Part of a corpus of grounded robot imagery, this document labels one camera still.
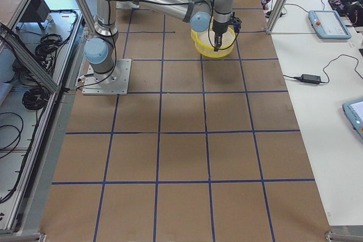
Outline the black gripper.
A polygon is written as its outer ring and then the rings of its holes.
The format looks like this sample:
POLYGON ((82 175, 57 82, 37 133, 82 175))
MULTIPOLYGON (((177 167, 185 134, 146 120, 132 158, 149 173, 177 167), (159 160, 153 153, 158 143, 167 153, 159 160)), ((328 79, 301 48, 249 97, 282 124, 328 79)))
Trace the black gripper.
POLYGON ((227 32, 229 26, 233 26, 233 30, 237 34, 241 29, 242 21, 235 16, 235 12, 219 13, 216 11, 213 15, 214 52, 217 52, 222 46, 222 35, 227 32))

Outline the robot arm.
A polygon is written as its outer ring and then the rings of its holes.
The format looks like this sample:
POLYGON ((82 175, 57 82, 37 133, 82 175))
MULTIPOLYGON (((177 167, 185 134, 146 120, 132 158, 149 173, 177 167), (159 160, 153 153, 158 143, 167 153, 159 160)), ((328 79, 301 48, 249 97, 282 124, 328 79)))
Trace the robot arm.
POLYGON ((169 15, 189 23, 198 33, 207 32, 206 43, 215 52, 228 50, 233 42, 224 42, 223 36, 229 27, 239 33, 241 20, 232 11, 234 0, 98 0, 97 20, 94 24, 96 34, 103 38, 116 38, 116 4, 131 2, 145 4, 149 9, 169 15))

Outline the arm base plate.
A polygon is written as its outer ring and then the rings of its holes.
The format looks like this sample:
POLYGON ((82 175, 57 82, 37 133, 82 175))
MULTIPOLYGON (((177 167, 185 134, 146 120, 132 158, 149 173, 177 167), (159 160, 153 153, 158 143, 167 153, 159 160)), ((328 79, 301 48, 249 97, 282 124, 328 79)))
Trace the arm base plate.
POLYGON ((132 66, 131 59, 118 59, 112 74, 94 73, 91 65, 88 73, 91 77, 85 79, 85 87, 82 88, 83 95, 126 95, 128 93, 129 77, 132 66))

